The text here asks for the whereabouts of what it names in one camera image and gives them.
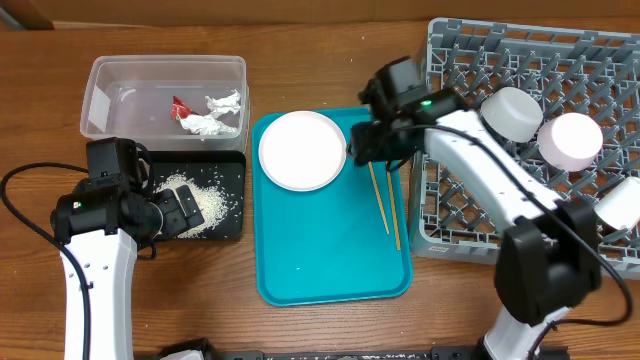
clear plastic container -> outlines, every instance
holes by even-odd
[[[91,69],[82,104],[80,132],[97,140],[129,138],[149,150],[238,150],[244,153],[250,119],[246,64],[239,56],[104,56]],[[171,119],[173,96],[201,115],[205,96],[240,92],[241,109],[218,120],[238,129],[193,135]]]

black base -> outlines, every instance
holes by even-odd
[[[159,355],[135,360],[159,360],[168,354],[200,350],[205,360],[492,360],[476,346],[437,346],[424,351],[345,351],[341,353],[264,354],[260,351],[216,353],[206,339],[177,344],[163,349]],[[542,348],[537,360],[570,360],[566,347]]]

chopsticks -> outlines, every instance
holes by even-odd
[[[387,181],[389,182],[389,197],[391,197],[391,216],[393,217],[393,232],[396,234],[396,249],[400,251],[400,235],[398,234],[398,217],[396,216],[396,201],[393,196],[393,183],[391,173],[387,171]]]
[[[369,162],[369,173],[371,173],[371,182],[373,182],[373,189],[376,191],[376,198],[378,199],[378,206],[380,207],[380,215],[382,215],[382,221],[384,222],[384,228],[389,234],[389,224],[387,223],[387,215],[384,212],[384,205],[382,204],[382,198],[380,197],[380,190],[378,189],[378,182],[376,181],[376,175],[373,172],[373,164]],[[393,218],[393,232],[396,237],[396,249],[400,251],[400,234],[398,233],[398,216],[396,214],[396,201],[393,195],[393,183],[391,181],[391,173],[387,173],[387,181],[389,183],[389,197],[391,198],[391,216]]]
[[[378,206],[380,207],[380,214],[382,215],[382,221],[384,221],[384,228],[389,234],[389,224],[387,224],[387,215],[384,213],[384,205],[382,205],[382,199],[380,198],[380,190],[378,190],[378,182],[376,181],[376,175],[373,173],[373,165],[369,161],[369,172],[371,173],[371,182],[373,182],[373,188],[376,191],[376,197],[378,198]]]

gray dish rack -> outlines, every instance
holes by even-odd
[[[587,169],[547,164],[535,138],[496,139],[528,173],[563,198],[596,204],[628,176],[640,176],[640,35],[437,18],[420,51],[422,80],[455,87],[480,104],[505,86],[536,99],[544,121],[566,112],[591,116],[605,145]],[[500,238],[489,214],[446,164],[417,154],[411,172],[409,237],[418,256],[494,264]],[[626,278],[640,279],[640,234],[600,224],[600,254]]]

wood grain surface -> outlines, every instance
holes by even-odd
[[[535,6],[512,0],[244,0],[242,7],[222,0],[0,0],[2,2],[35,8],[53,22],[146,26],[417,21],[436,16],[486,20],[531,19],[549,14],[567,18],[640,15],[640,7],[633,0],[609,0],[606,6],[600,3],[584,6],[581,0],[537,0]]]
[[[638,20],[527,22],[640,32]],[[86,166],[86,139],[78,124],[89,71],[99,56],[240,55],[248,66],[255,122],[270,112],[357,105],[356,94],[374,71],[414,54],[426,28],[426,22],[400,22],[0,33],[0,173],[40,161]],[[417,350],[474,344],[493,325],[500,308],[493,267],[416,257],[411,288],[396,299],[268,305],[256,290],[250,165],[247,169],[240,241],[163,243],[156,261],[136,265],[135,351],[156,351],[196,337],[208,337],[220,350]],[[33,170],[10,182],[9,196],[49,230],[57,198],[69,193],[80,177],[63,170]],[[406,198],[406,170],[403,179]],[[4,208],[0,224],[0,359],[62,359],[65,285],[60,257]],[[630,286],[640,297],[640,283]],[[622,310],[621,296],[607,278],[573,315],[603,319]],[[612,329],[567,326],[546,343],[570,346],[576,359],[639,359],[636,331],[637,317]]]

